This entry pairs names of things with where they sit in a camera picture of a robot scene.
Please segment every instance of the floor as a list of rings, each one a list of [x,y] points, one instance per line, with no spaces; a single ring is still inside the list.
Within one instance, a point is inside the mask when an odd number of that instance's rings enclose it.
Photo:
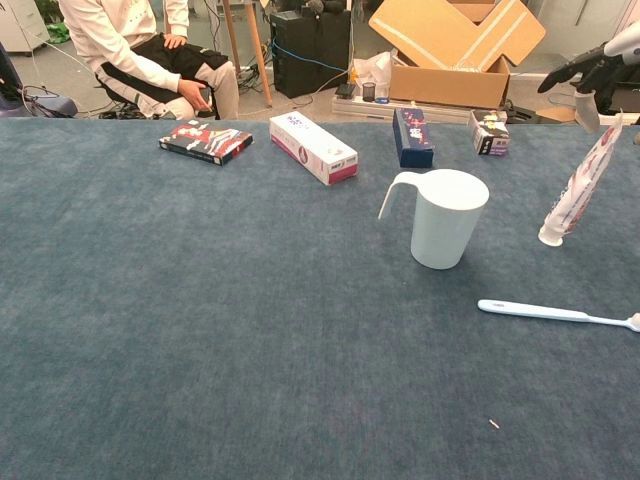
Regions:
[[[190,20],[190,41],[211,48],[214,46],[213,33],[217,32],[215,46],[220,51],[229,53],[231,49],[224,16],[222,10],[211,7],[213,4],[213,0],[209,0],[209,7],[203,0],[195,0],[195,3],[192,4],[194,11]],[[218,19],[216,15],[210,15],[209,11],[217,11],[221,17]],[[242,5],[234,7],[233,16],[240,63],[246,65],[252,61],[254,54],[244,7]],[[269,24],[261,12],[257,17],[260,37],[264,42],[269,38]],[[355,58],[369,58],[389,48],[386,41],[378,37],[364,22],[354,22],[354,38]],[[93,74],[84,63],[77,59],[71,42],[39,48],[31,58],[13,54],[11,60],[24,84],[46,86],[53,92],[73,98],[84,116],[96,116],[110,103],[104,91],[98,87]],[[540,95],[536,91],[544,76],[539,72],[549,71],[561,61],[560,58],[531,56],[527,59],[526,64],[515,70],[510,82],[508,98],[515,105],[531,110],[557,104],[570,105],[573,98],[571,97],[572,87],[569,85],[557,86],[545,95]],[[359,116],[334,114],[331,111],[334,89],[290,100],[275,91],[273,87],[271,88],[273,95],[271,108],[266,107],[262,93],[253,90],[244,93],[240,97],[241,118],[267,120],[273,115],[299,109],[308,117],[319,122],[362,121],[364,119]]]

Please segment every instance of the book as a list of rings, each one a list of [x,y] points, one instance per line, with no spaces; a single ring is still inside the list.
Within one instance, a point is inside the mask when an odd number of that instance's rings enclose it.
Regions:
[[[253,135],[211,122],[191,120],[159,140],[160,148],[224,165],[253,142]]]

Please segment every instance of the white box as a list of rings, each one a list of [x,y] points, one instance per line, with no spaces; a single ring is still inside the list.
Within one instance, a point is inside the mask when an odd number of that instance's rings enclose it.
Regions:
[[[269,120],[271,140],[325,185],[358,173],[358,153],[300,112]]]

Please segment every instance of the blue box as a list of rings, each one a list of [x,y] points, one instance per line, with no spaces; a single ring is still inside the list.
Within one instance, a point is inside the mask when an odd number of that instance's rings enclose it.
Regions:
[[[396,108],[393,134],[402,168],[431,168],[433,144],[429,140],[427,121],[419,108]]]

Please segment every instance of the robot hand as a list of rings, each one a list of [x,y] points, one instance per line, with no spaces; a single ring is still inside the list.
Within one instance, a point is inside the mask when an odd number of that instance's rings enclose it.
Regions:
[[[538,93],[550,90],[581,73],[573,82],[578,93],[591,93],[609,84],[619,69],[640,63],[640,22],[633,23],[607,43],[556,68],[544,79]]]

